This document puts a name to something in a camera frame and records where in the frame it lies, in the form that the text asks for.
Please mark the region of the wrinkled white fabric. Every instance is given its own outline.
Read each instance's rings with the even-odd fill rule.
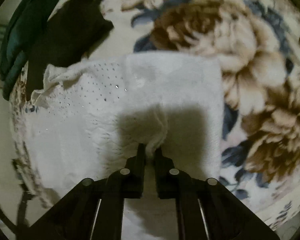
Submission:
[[[217,59],[150,52],[68,68],[49,65],[32,103],[44,108],[28,124],[33,169],[60,196],[83,178],[98,180],[123,168],[138,143],[147,144],[148,157],[161,146],[194,178],[219,175],[223,90]],[[149,164],[144,198],[126,202],[123,232],[156,239],[141,237],[147,235],[142,223],[175,219],[173,201],[160,209],[158,203]]]

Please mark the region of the dotted white fabric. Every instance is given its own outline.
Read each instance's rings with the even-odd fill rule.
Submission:
[[[49,65],[32,103],[41,110],[27,123],[31,163],[43,186],[60,196],[83,178],[98,180],[123,168],[138,143],[147,144],[149,157],[162,146],[194,178],[219,175],[223,91],[216,59],[151,52]],[[163,229],[175,220],[174,202],[156,197],[151,165],[144,198],[126,202],[123,232],[131,234],[123,239],[156,239],[146,237],[145,217],[160,219]],[[163,234],[176,239],[174,229]]]

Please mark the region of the green jacket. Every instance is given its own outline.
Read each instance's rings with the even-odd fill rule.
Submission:
[[[22,0],[14,12],[0,49],[3,97],[9,100],[15,82],[27,62],[29,49],[47,26],[59,0]]]

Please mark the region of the floral bedspread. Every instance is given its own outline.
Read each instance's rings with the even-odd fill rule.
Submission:
[[[60,0],[56,10],[67,0]],[[104,0],[114,30],[90,58],[174,50],[217,57],[224,89],[219,181],[272,229],[300,211],[300,12],[289,0]],[[50,206],[23,137],[40,109],[10,96],[19,169]]]

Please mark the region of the black garment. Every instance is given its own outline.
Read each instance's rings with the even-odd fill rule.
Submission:
[[[47,26],[59,0],[22,0],[9,22],[0,48],[0,77],[3,97],[10,92],[27,62],[27,53]]]
[[[47,29],[29,53],[26,84],[27,100],[33,90],[43,88],[43,73],[48,64],[68,67],[94,43],[103,40],[113,24],[103,18],[102,0],[69,0],[49,20]]]

